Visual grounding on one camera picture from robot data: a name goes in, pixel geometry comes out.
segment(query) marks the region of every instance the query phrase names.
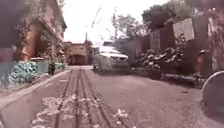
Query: white sign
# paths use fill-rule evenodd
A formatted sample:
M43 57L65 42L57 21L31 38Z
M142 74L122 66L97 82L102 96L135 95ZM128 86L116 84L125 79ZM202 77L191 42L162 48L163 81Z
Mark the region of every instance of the white sign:
M173 25L176 45L186 45L195 38L192 19L186 19Z

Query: building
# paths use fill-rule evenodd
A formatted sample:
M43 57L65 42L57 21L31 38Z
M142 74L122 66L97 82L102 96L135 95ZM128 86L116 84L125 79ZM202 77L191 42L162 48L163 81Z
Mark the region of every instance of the building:
M67 26L56 0L1 1L0 16L7 16L0 21L0 48L17 46L24 61L33 57L49 59L49 54L62 56Z
M65 42L67 63L69 65L86 65L91 61L90 41L84 43Z

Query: sign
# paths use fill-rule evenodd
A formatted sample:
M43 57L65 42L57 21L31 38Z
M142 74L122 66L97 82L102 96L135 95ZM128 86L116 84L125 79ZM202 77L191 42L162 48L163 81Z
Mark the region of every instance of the sign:
M175 36L175 44L187 45L187 42L195 39L194 27L192 19L186 19L173 25L173 31Z
M153 31L150 34L150 47L154 50L160 50L160 30Z

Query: white car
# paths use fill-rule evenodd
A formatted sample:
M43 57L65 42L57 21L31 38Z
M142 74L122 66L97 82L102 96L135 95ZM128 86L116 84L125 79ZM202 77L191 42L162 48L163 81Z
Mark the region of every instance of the white car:
M128 56L116 50L113 46L101 46L93 57L93 69L103 71L129 71Z

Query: bush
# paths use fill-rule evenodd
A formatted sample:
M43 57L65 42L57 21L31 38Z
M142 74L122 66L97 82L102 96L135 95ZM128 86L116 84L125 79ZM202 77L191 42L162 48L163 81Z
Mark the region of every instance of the bush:
M31 83L38 76L36 62L19 62L9 74L10 84Z

